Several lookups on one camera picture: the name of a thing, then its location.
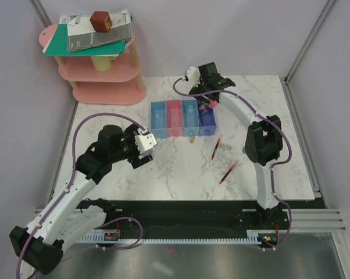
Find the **pink-capped clear tube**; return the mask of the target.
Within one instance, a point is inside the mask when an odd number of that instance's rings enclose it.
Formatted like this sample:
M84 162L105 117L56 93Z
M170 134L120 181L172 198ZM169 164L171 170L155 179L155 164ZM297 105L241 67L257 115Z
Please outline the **pink-capped clear tube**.
M218 102L211 100L209 103L202 103L199 106L199 111L201 113L207 113L208 111L212 110L213 108L215 108L217 106Z

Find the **pastel four-compartment drawer organizer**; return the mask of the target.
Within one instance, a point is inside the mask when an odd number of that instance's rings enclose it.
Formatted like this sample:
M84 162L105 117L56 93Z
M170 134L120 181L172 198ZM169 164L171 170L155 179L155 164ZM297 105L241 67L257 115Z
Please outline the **pastel four-compartment drawer organizer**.
M150 130L156 138L214 135L217 128L213 110L199 111L195 99L151 103Z

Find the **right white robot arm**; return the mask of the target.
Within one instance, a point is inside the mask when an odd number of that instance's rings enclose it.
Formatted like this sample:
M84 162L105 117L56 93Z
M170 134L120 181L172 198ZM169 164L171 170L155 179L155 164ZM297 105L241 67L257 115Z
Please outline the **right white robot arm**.
M279 161L283 142L287 142L278 116L269 116L255 109L239 92L235 82L224 78L211 62L199 67L190 66L184 76L192 88L193 96L209 108L219 104L228 109L247 129L244 153L254 164L258 186L257 204L262 209L255 214L260 228L270 228L276 222L272 208L280 200L274 188L274 166L285 164Z

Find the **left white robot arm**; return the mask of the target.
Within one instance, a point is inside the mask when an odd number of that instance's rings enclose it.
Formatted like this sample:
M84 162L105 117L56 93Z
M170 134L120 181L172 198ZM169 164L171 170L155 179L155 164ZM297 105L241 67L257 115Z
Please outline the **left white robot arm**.
M25 227L16 226L9 234L15 254L43 275L49 274L63 254L83 235L94 228L112 228L116 224L113 205L100 198L90 208L68 223L77 205L111 172L114 163L128 161L137 169L152 161L157 144L148 130L136 124L125 130L106 125L87 150L75 158L71 181L60 190Z

